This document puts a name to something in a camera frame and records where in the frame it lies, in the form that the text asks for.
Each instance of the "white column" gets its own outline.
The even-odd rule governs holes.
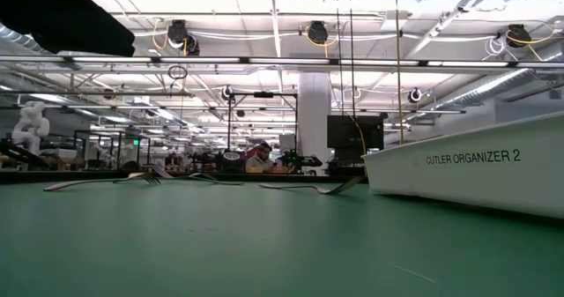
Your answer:
[[[327,167],[327,115],[331,108],[330,78],[327,73],[302,73],[298,90],[298,147],[304,156],[315,155],[322,167],[313,168],[318,175]]]

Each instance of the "green table surface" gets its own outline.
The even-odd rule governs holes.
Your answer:
[[[558,225],[366,185],[51,184],[0,186],[0,296],[564,296]]]

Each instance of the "ceiling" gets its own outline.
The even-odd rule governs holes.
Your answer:
[[[179,50],[166,45],[163,33],[172,19],[185,19],[189,32],[199,43],[200,56],[236,57],[292,57],[325,58],[324,47],[312,44],[303,33],[311,20],[323,20],[334,41],[340,28],[340,55],[356,59],[396,59],[397,42],[399,57],[414,60],[458,60],[496,61],[514,60],[531,56],[528,48],[502,48],[492,45],[491,39],[505,33],[509,24],[523,24],[533,39],[543,39],[556,30],[554,38],[535,45],[543,48],[555,38],[560,38],[564,12],[564,0],[483,0],[467,7],[465,11],[449,20],[456,6],[463,0],[93,0],[104,10],[114,15],[137,37],[135,56],[178,56]],[[397,41],[396,30],[403,32]],[[427,36],[430,29],[440,26],[440,32],[429,43],[412,52]],[[279,34],[279,47],[275,36]],[[327,47],[328,58],[339,58],[339,42]],[[488,47],[499,49],[494,56],[488,55]],[[20,48],[6,47],[4,53],[28,54]],[[90,64],[85,67],[103,67]],[[212,70],[212,64],[193,64],[189,68]],[[339,70],[327,71],[337,100],[343,90],[345,107],[353,106],[352,73],[343,72],[343,83]],[[190,74],[186,79],[174,82],[167,74],[100,74],[87,80],[81,90],[98,91],[114,88],[118,91],[161,92],[163,87],[175,83],[176,91],[184,87],[196,98],[151,97],[147,102],[167,107],[220,107],[221,88],[225,85],[240,92],[271,91],[296,93],[300,74],[303,71],[283,69],[258,70],[249,74]],[[70,75],[44,73],[46,78],[67,85]],[[89,74],[76,73],[77,82]],[[433,71],[401,73],[404,106],[405,95],[414,88],[428,94],[428,100],[439,100],[456,89],[479,78],[473,73],[438,73]],[[356,108],[397,108],[397,75],[391,71],[355,71],[354,84],[357,90]],[[101,100],[100,104],[128,104],[132,98],[118,96]],[[280,100],[249,97],[240,107],[286,107]],[[225,126],[217,115],[202,111],[182,111],[183,118],[191,123],[209,126]],[[219,117],[225,112],[219,111]],[[293,112],[247,113],[241,121],[293,120]]]

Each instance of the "person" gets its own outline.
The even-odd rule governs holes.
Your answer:
[[[256,148],[256,153],[247,160],[245,171],[252,174],[270,173],[274,161],[270,159],[272,148],[267,143],[262,143]]]

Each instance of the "black monitor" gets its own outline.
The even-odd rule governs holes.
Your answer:
[[[384,120],[380,116],[357,116],[367,149],[384,148]],[[348,115],[327,116],[327,147],[335,148],[336,160],[358,161],[365,154],[362,148],[360,131]]]

